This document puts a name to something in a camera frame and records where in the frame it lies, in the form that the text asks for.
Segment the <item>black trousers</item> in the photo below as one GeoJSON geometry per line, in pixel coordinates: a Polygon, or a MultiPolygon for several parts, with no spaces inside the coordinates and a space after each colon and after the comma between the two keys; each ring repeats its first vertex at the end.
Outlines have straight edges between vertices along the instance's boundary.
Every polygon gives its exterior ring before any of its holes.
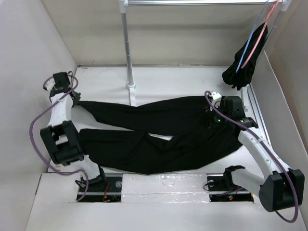
{"type": "Polygon", "coordinates": [[[80,141],[102,167],[144,175],[194,170],[241,147],[238,134],[210,123],[204,96],[188,96],[138,107],[94,101],[79,105],[114,130],[84,128],[80,141]]]}

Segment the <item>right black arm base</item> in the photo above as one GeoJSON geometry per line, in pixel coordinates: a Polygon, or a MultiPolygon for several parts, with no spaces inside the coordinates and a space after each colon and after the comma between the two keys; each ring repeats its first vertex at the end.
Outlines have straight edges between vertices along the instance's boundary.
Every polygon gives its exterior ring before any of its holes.
{"type": "Polygon", "coordinates": [[[203,189],[209,193],[209,201],[214,202],[254,202],[253,194],[239,186],[228,186],[221,174],[207,175],[203,189]]]}

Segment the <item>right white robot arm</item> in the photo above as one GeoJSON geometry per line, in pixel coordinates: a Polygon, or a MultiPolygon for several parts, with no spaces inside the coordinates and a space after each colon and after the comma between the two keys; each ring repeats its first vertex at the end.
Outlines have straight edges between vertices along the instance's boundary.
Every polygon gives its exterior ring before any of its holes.
{"type": "Polygon", "coordinates": [[[244,112],[239,96],[223,97],[218,92],[205,92],[209,103],[207,114],[216,125],[226,125],[238,134],[238,141],[249,151],[261,169],[263,177],[249,172],[243,166],[230,166],[223,173],[225,188],[243,188],[258,196],[268,212],[294,207],[298,213],[303,202],[305,176],[299,169],[288,166],[271,146],[251,129],[257,123],[244,112]]]}

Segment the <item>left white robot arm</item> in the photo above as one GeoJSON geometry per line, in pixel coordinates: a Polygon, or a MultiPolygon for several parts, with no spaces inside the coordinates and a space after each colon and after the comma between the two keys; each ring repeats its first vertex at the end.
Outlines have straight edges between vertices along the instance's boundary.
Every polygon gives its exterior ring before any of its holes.
{"type": "Polygon", "coordinates": [[[73,78],[72,72],[60,72],[43,84],[53,107],[49,123],[40,130],[40,136],[54,164],[83,170],[88,176],[89,187],[102,191],[107,186],[106,175],[86,154],[81,136],[71,120],[71,109],[80,100],[80,93],[74,90],[73,78]]]}

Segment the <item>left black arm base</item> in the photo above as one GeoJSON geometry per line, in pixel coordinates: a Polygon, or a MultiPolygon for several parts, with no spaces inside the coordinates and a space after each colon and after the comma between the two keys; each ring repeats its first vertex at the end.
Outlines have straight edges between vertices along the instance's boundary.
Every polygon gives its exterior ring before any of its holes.
{"type": "Polygon", "coordinates": [[[78,186],[77,201],[84,203],[121,202],[122,181],[122,174],[110,173],[106,175],[106,182],[90,180],[85,192],[86,181],[81,177],[81,180],[75,181],[78,186]]]}

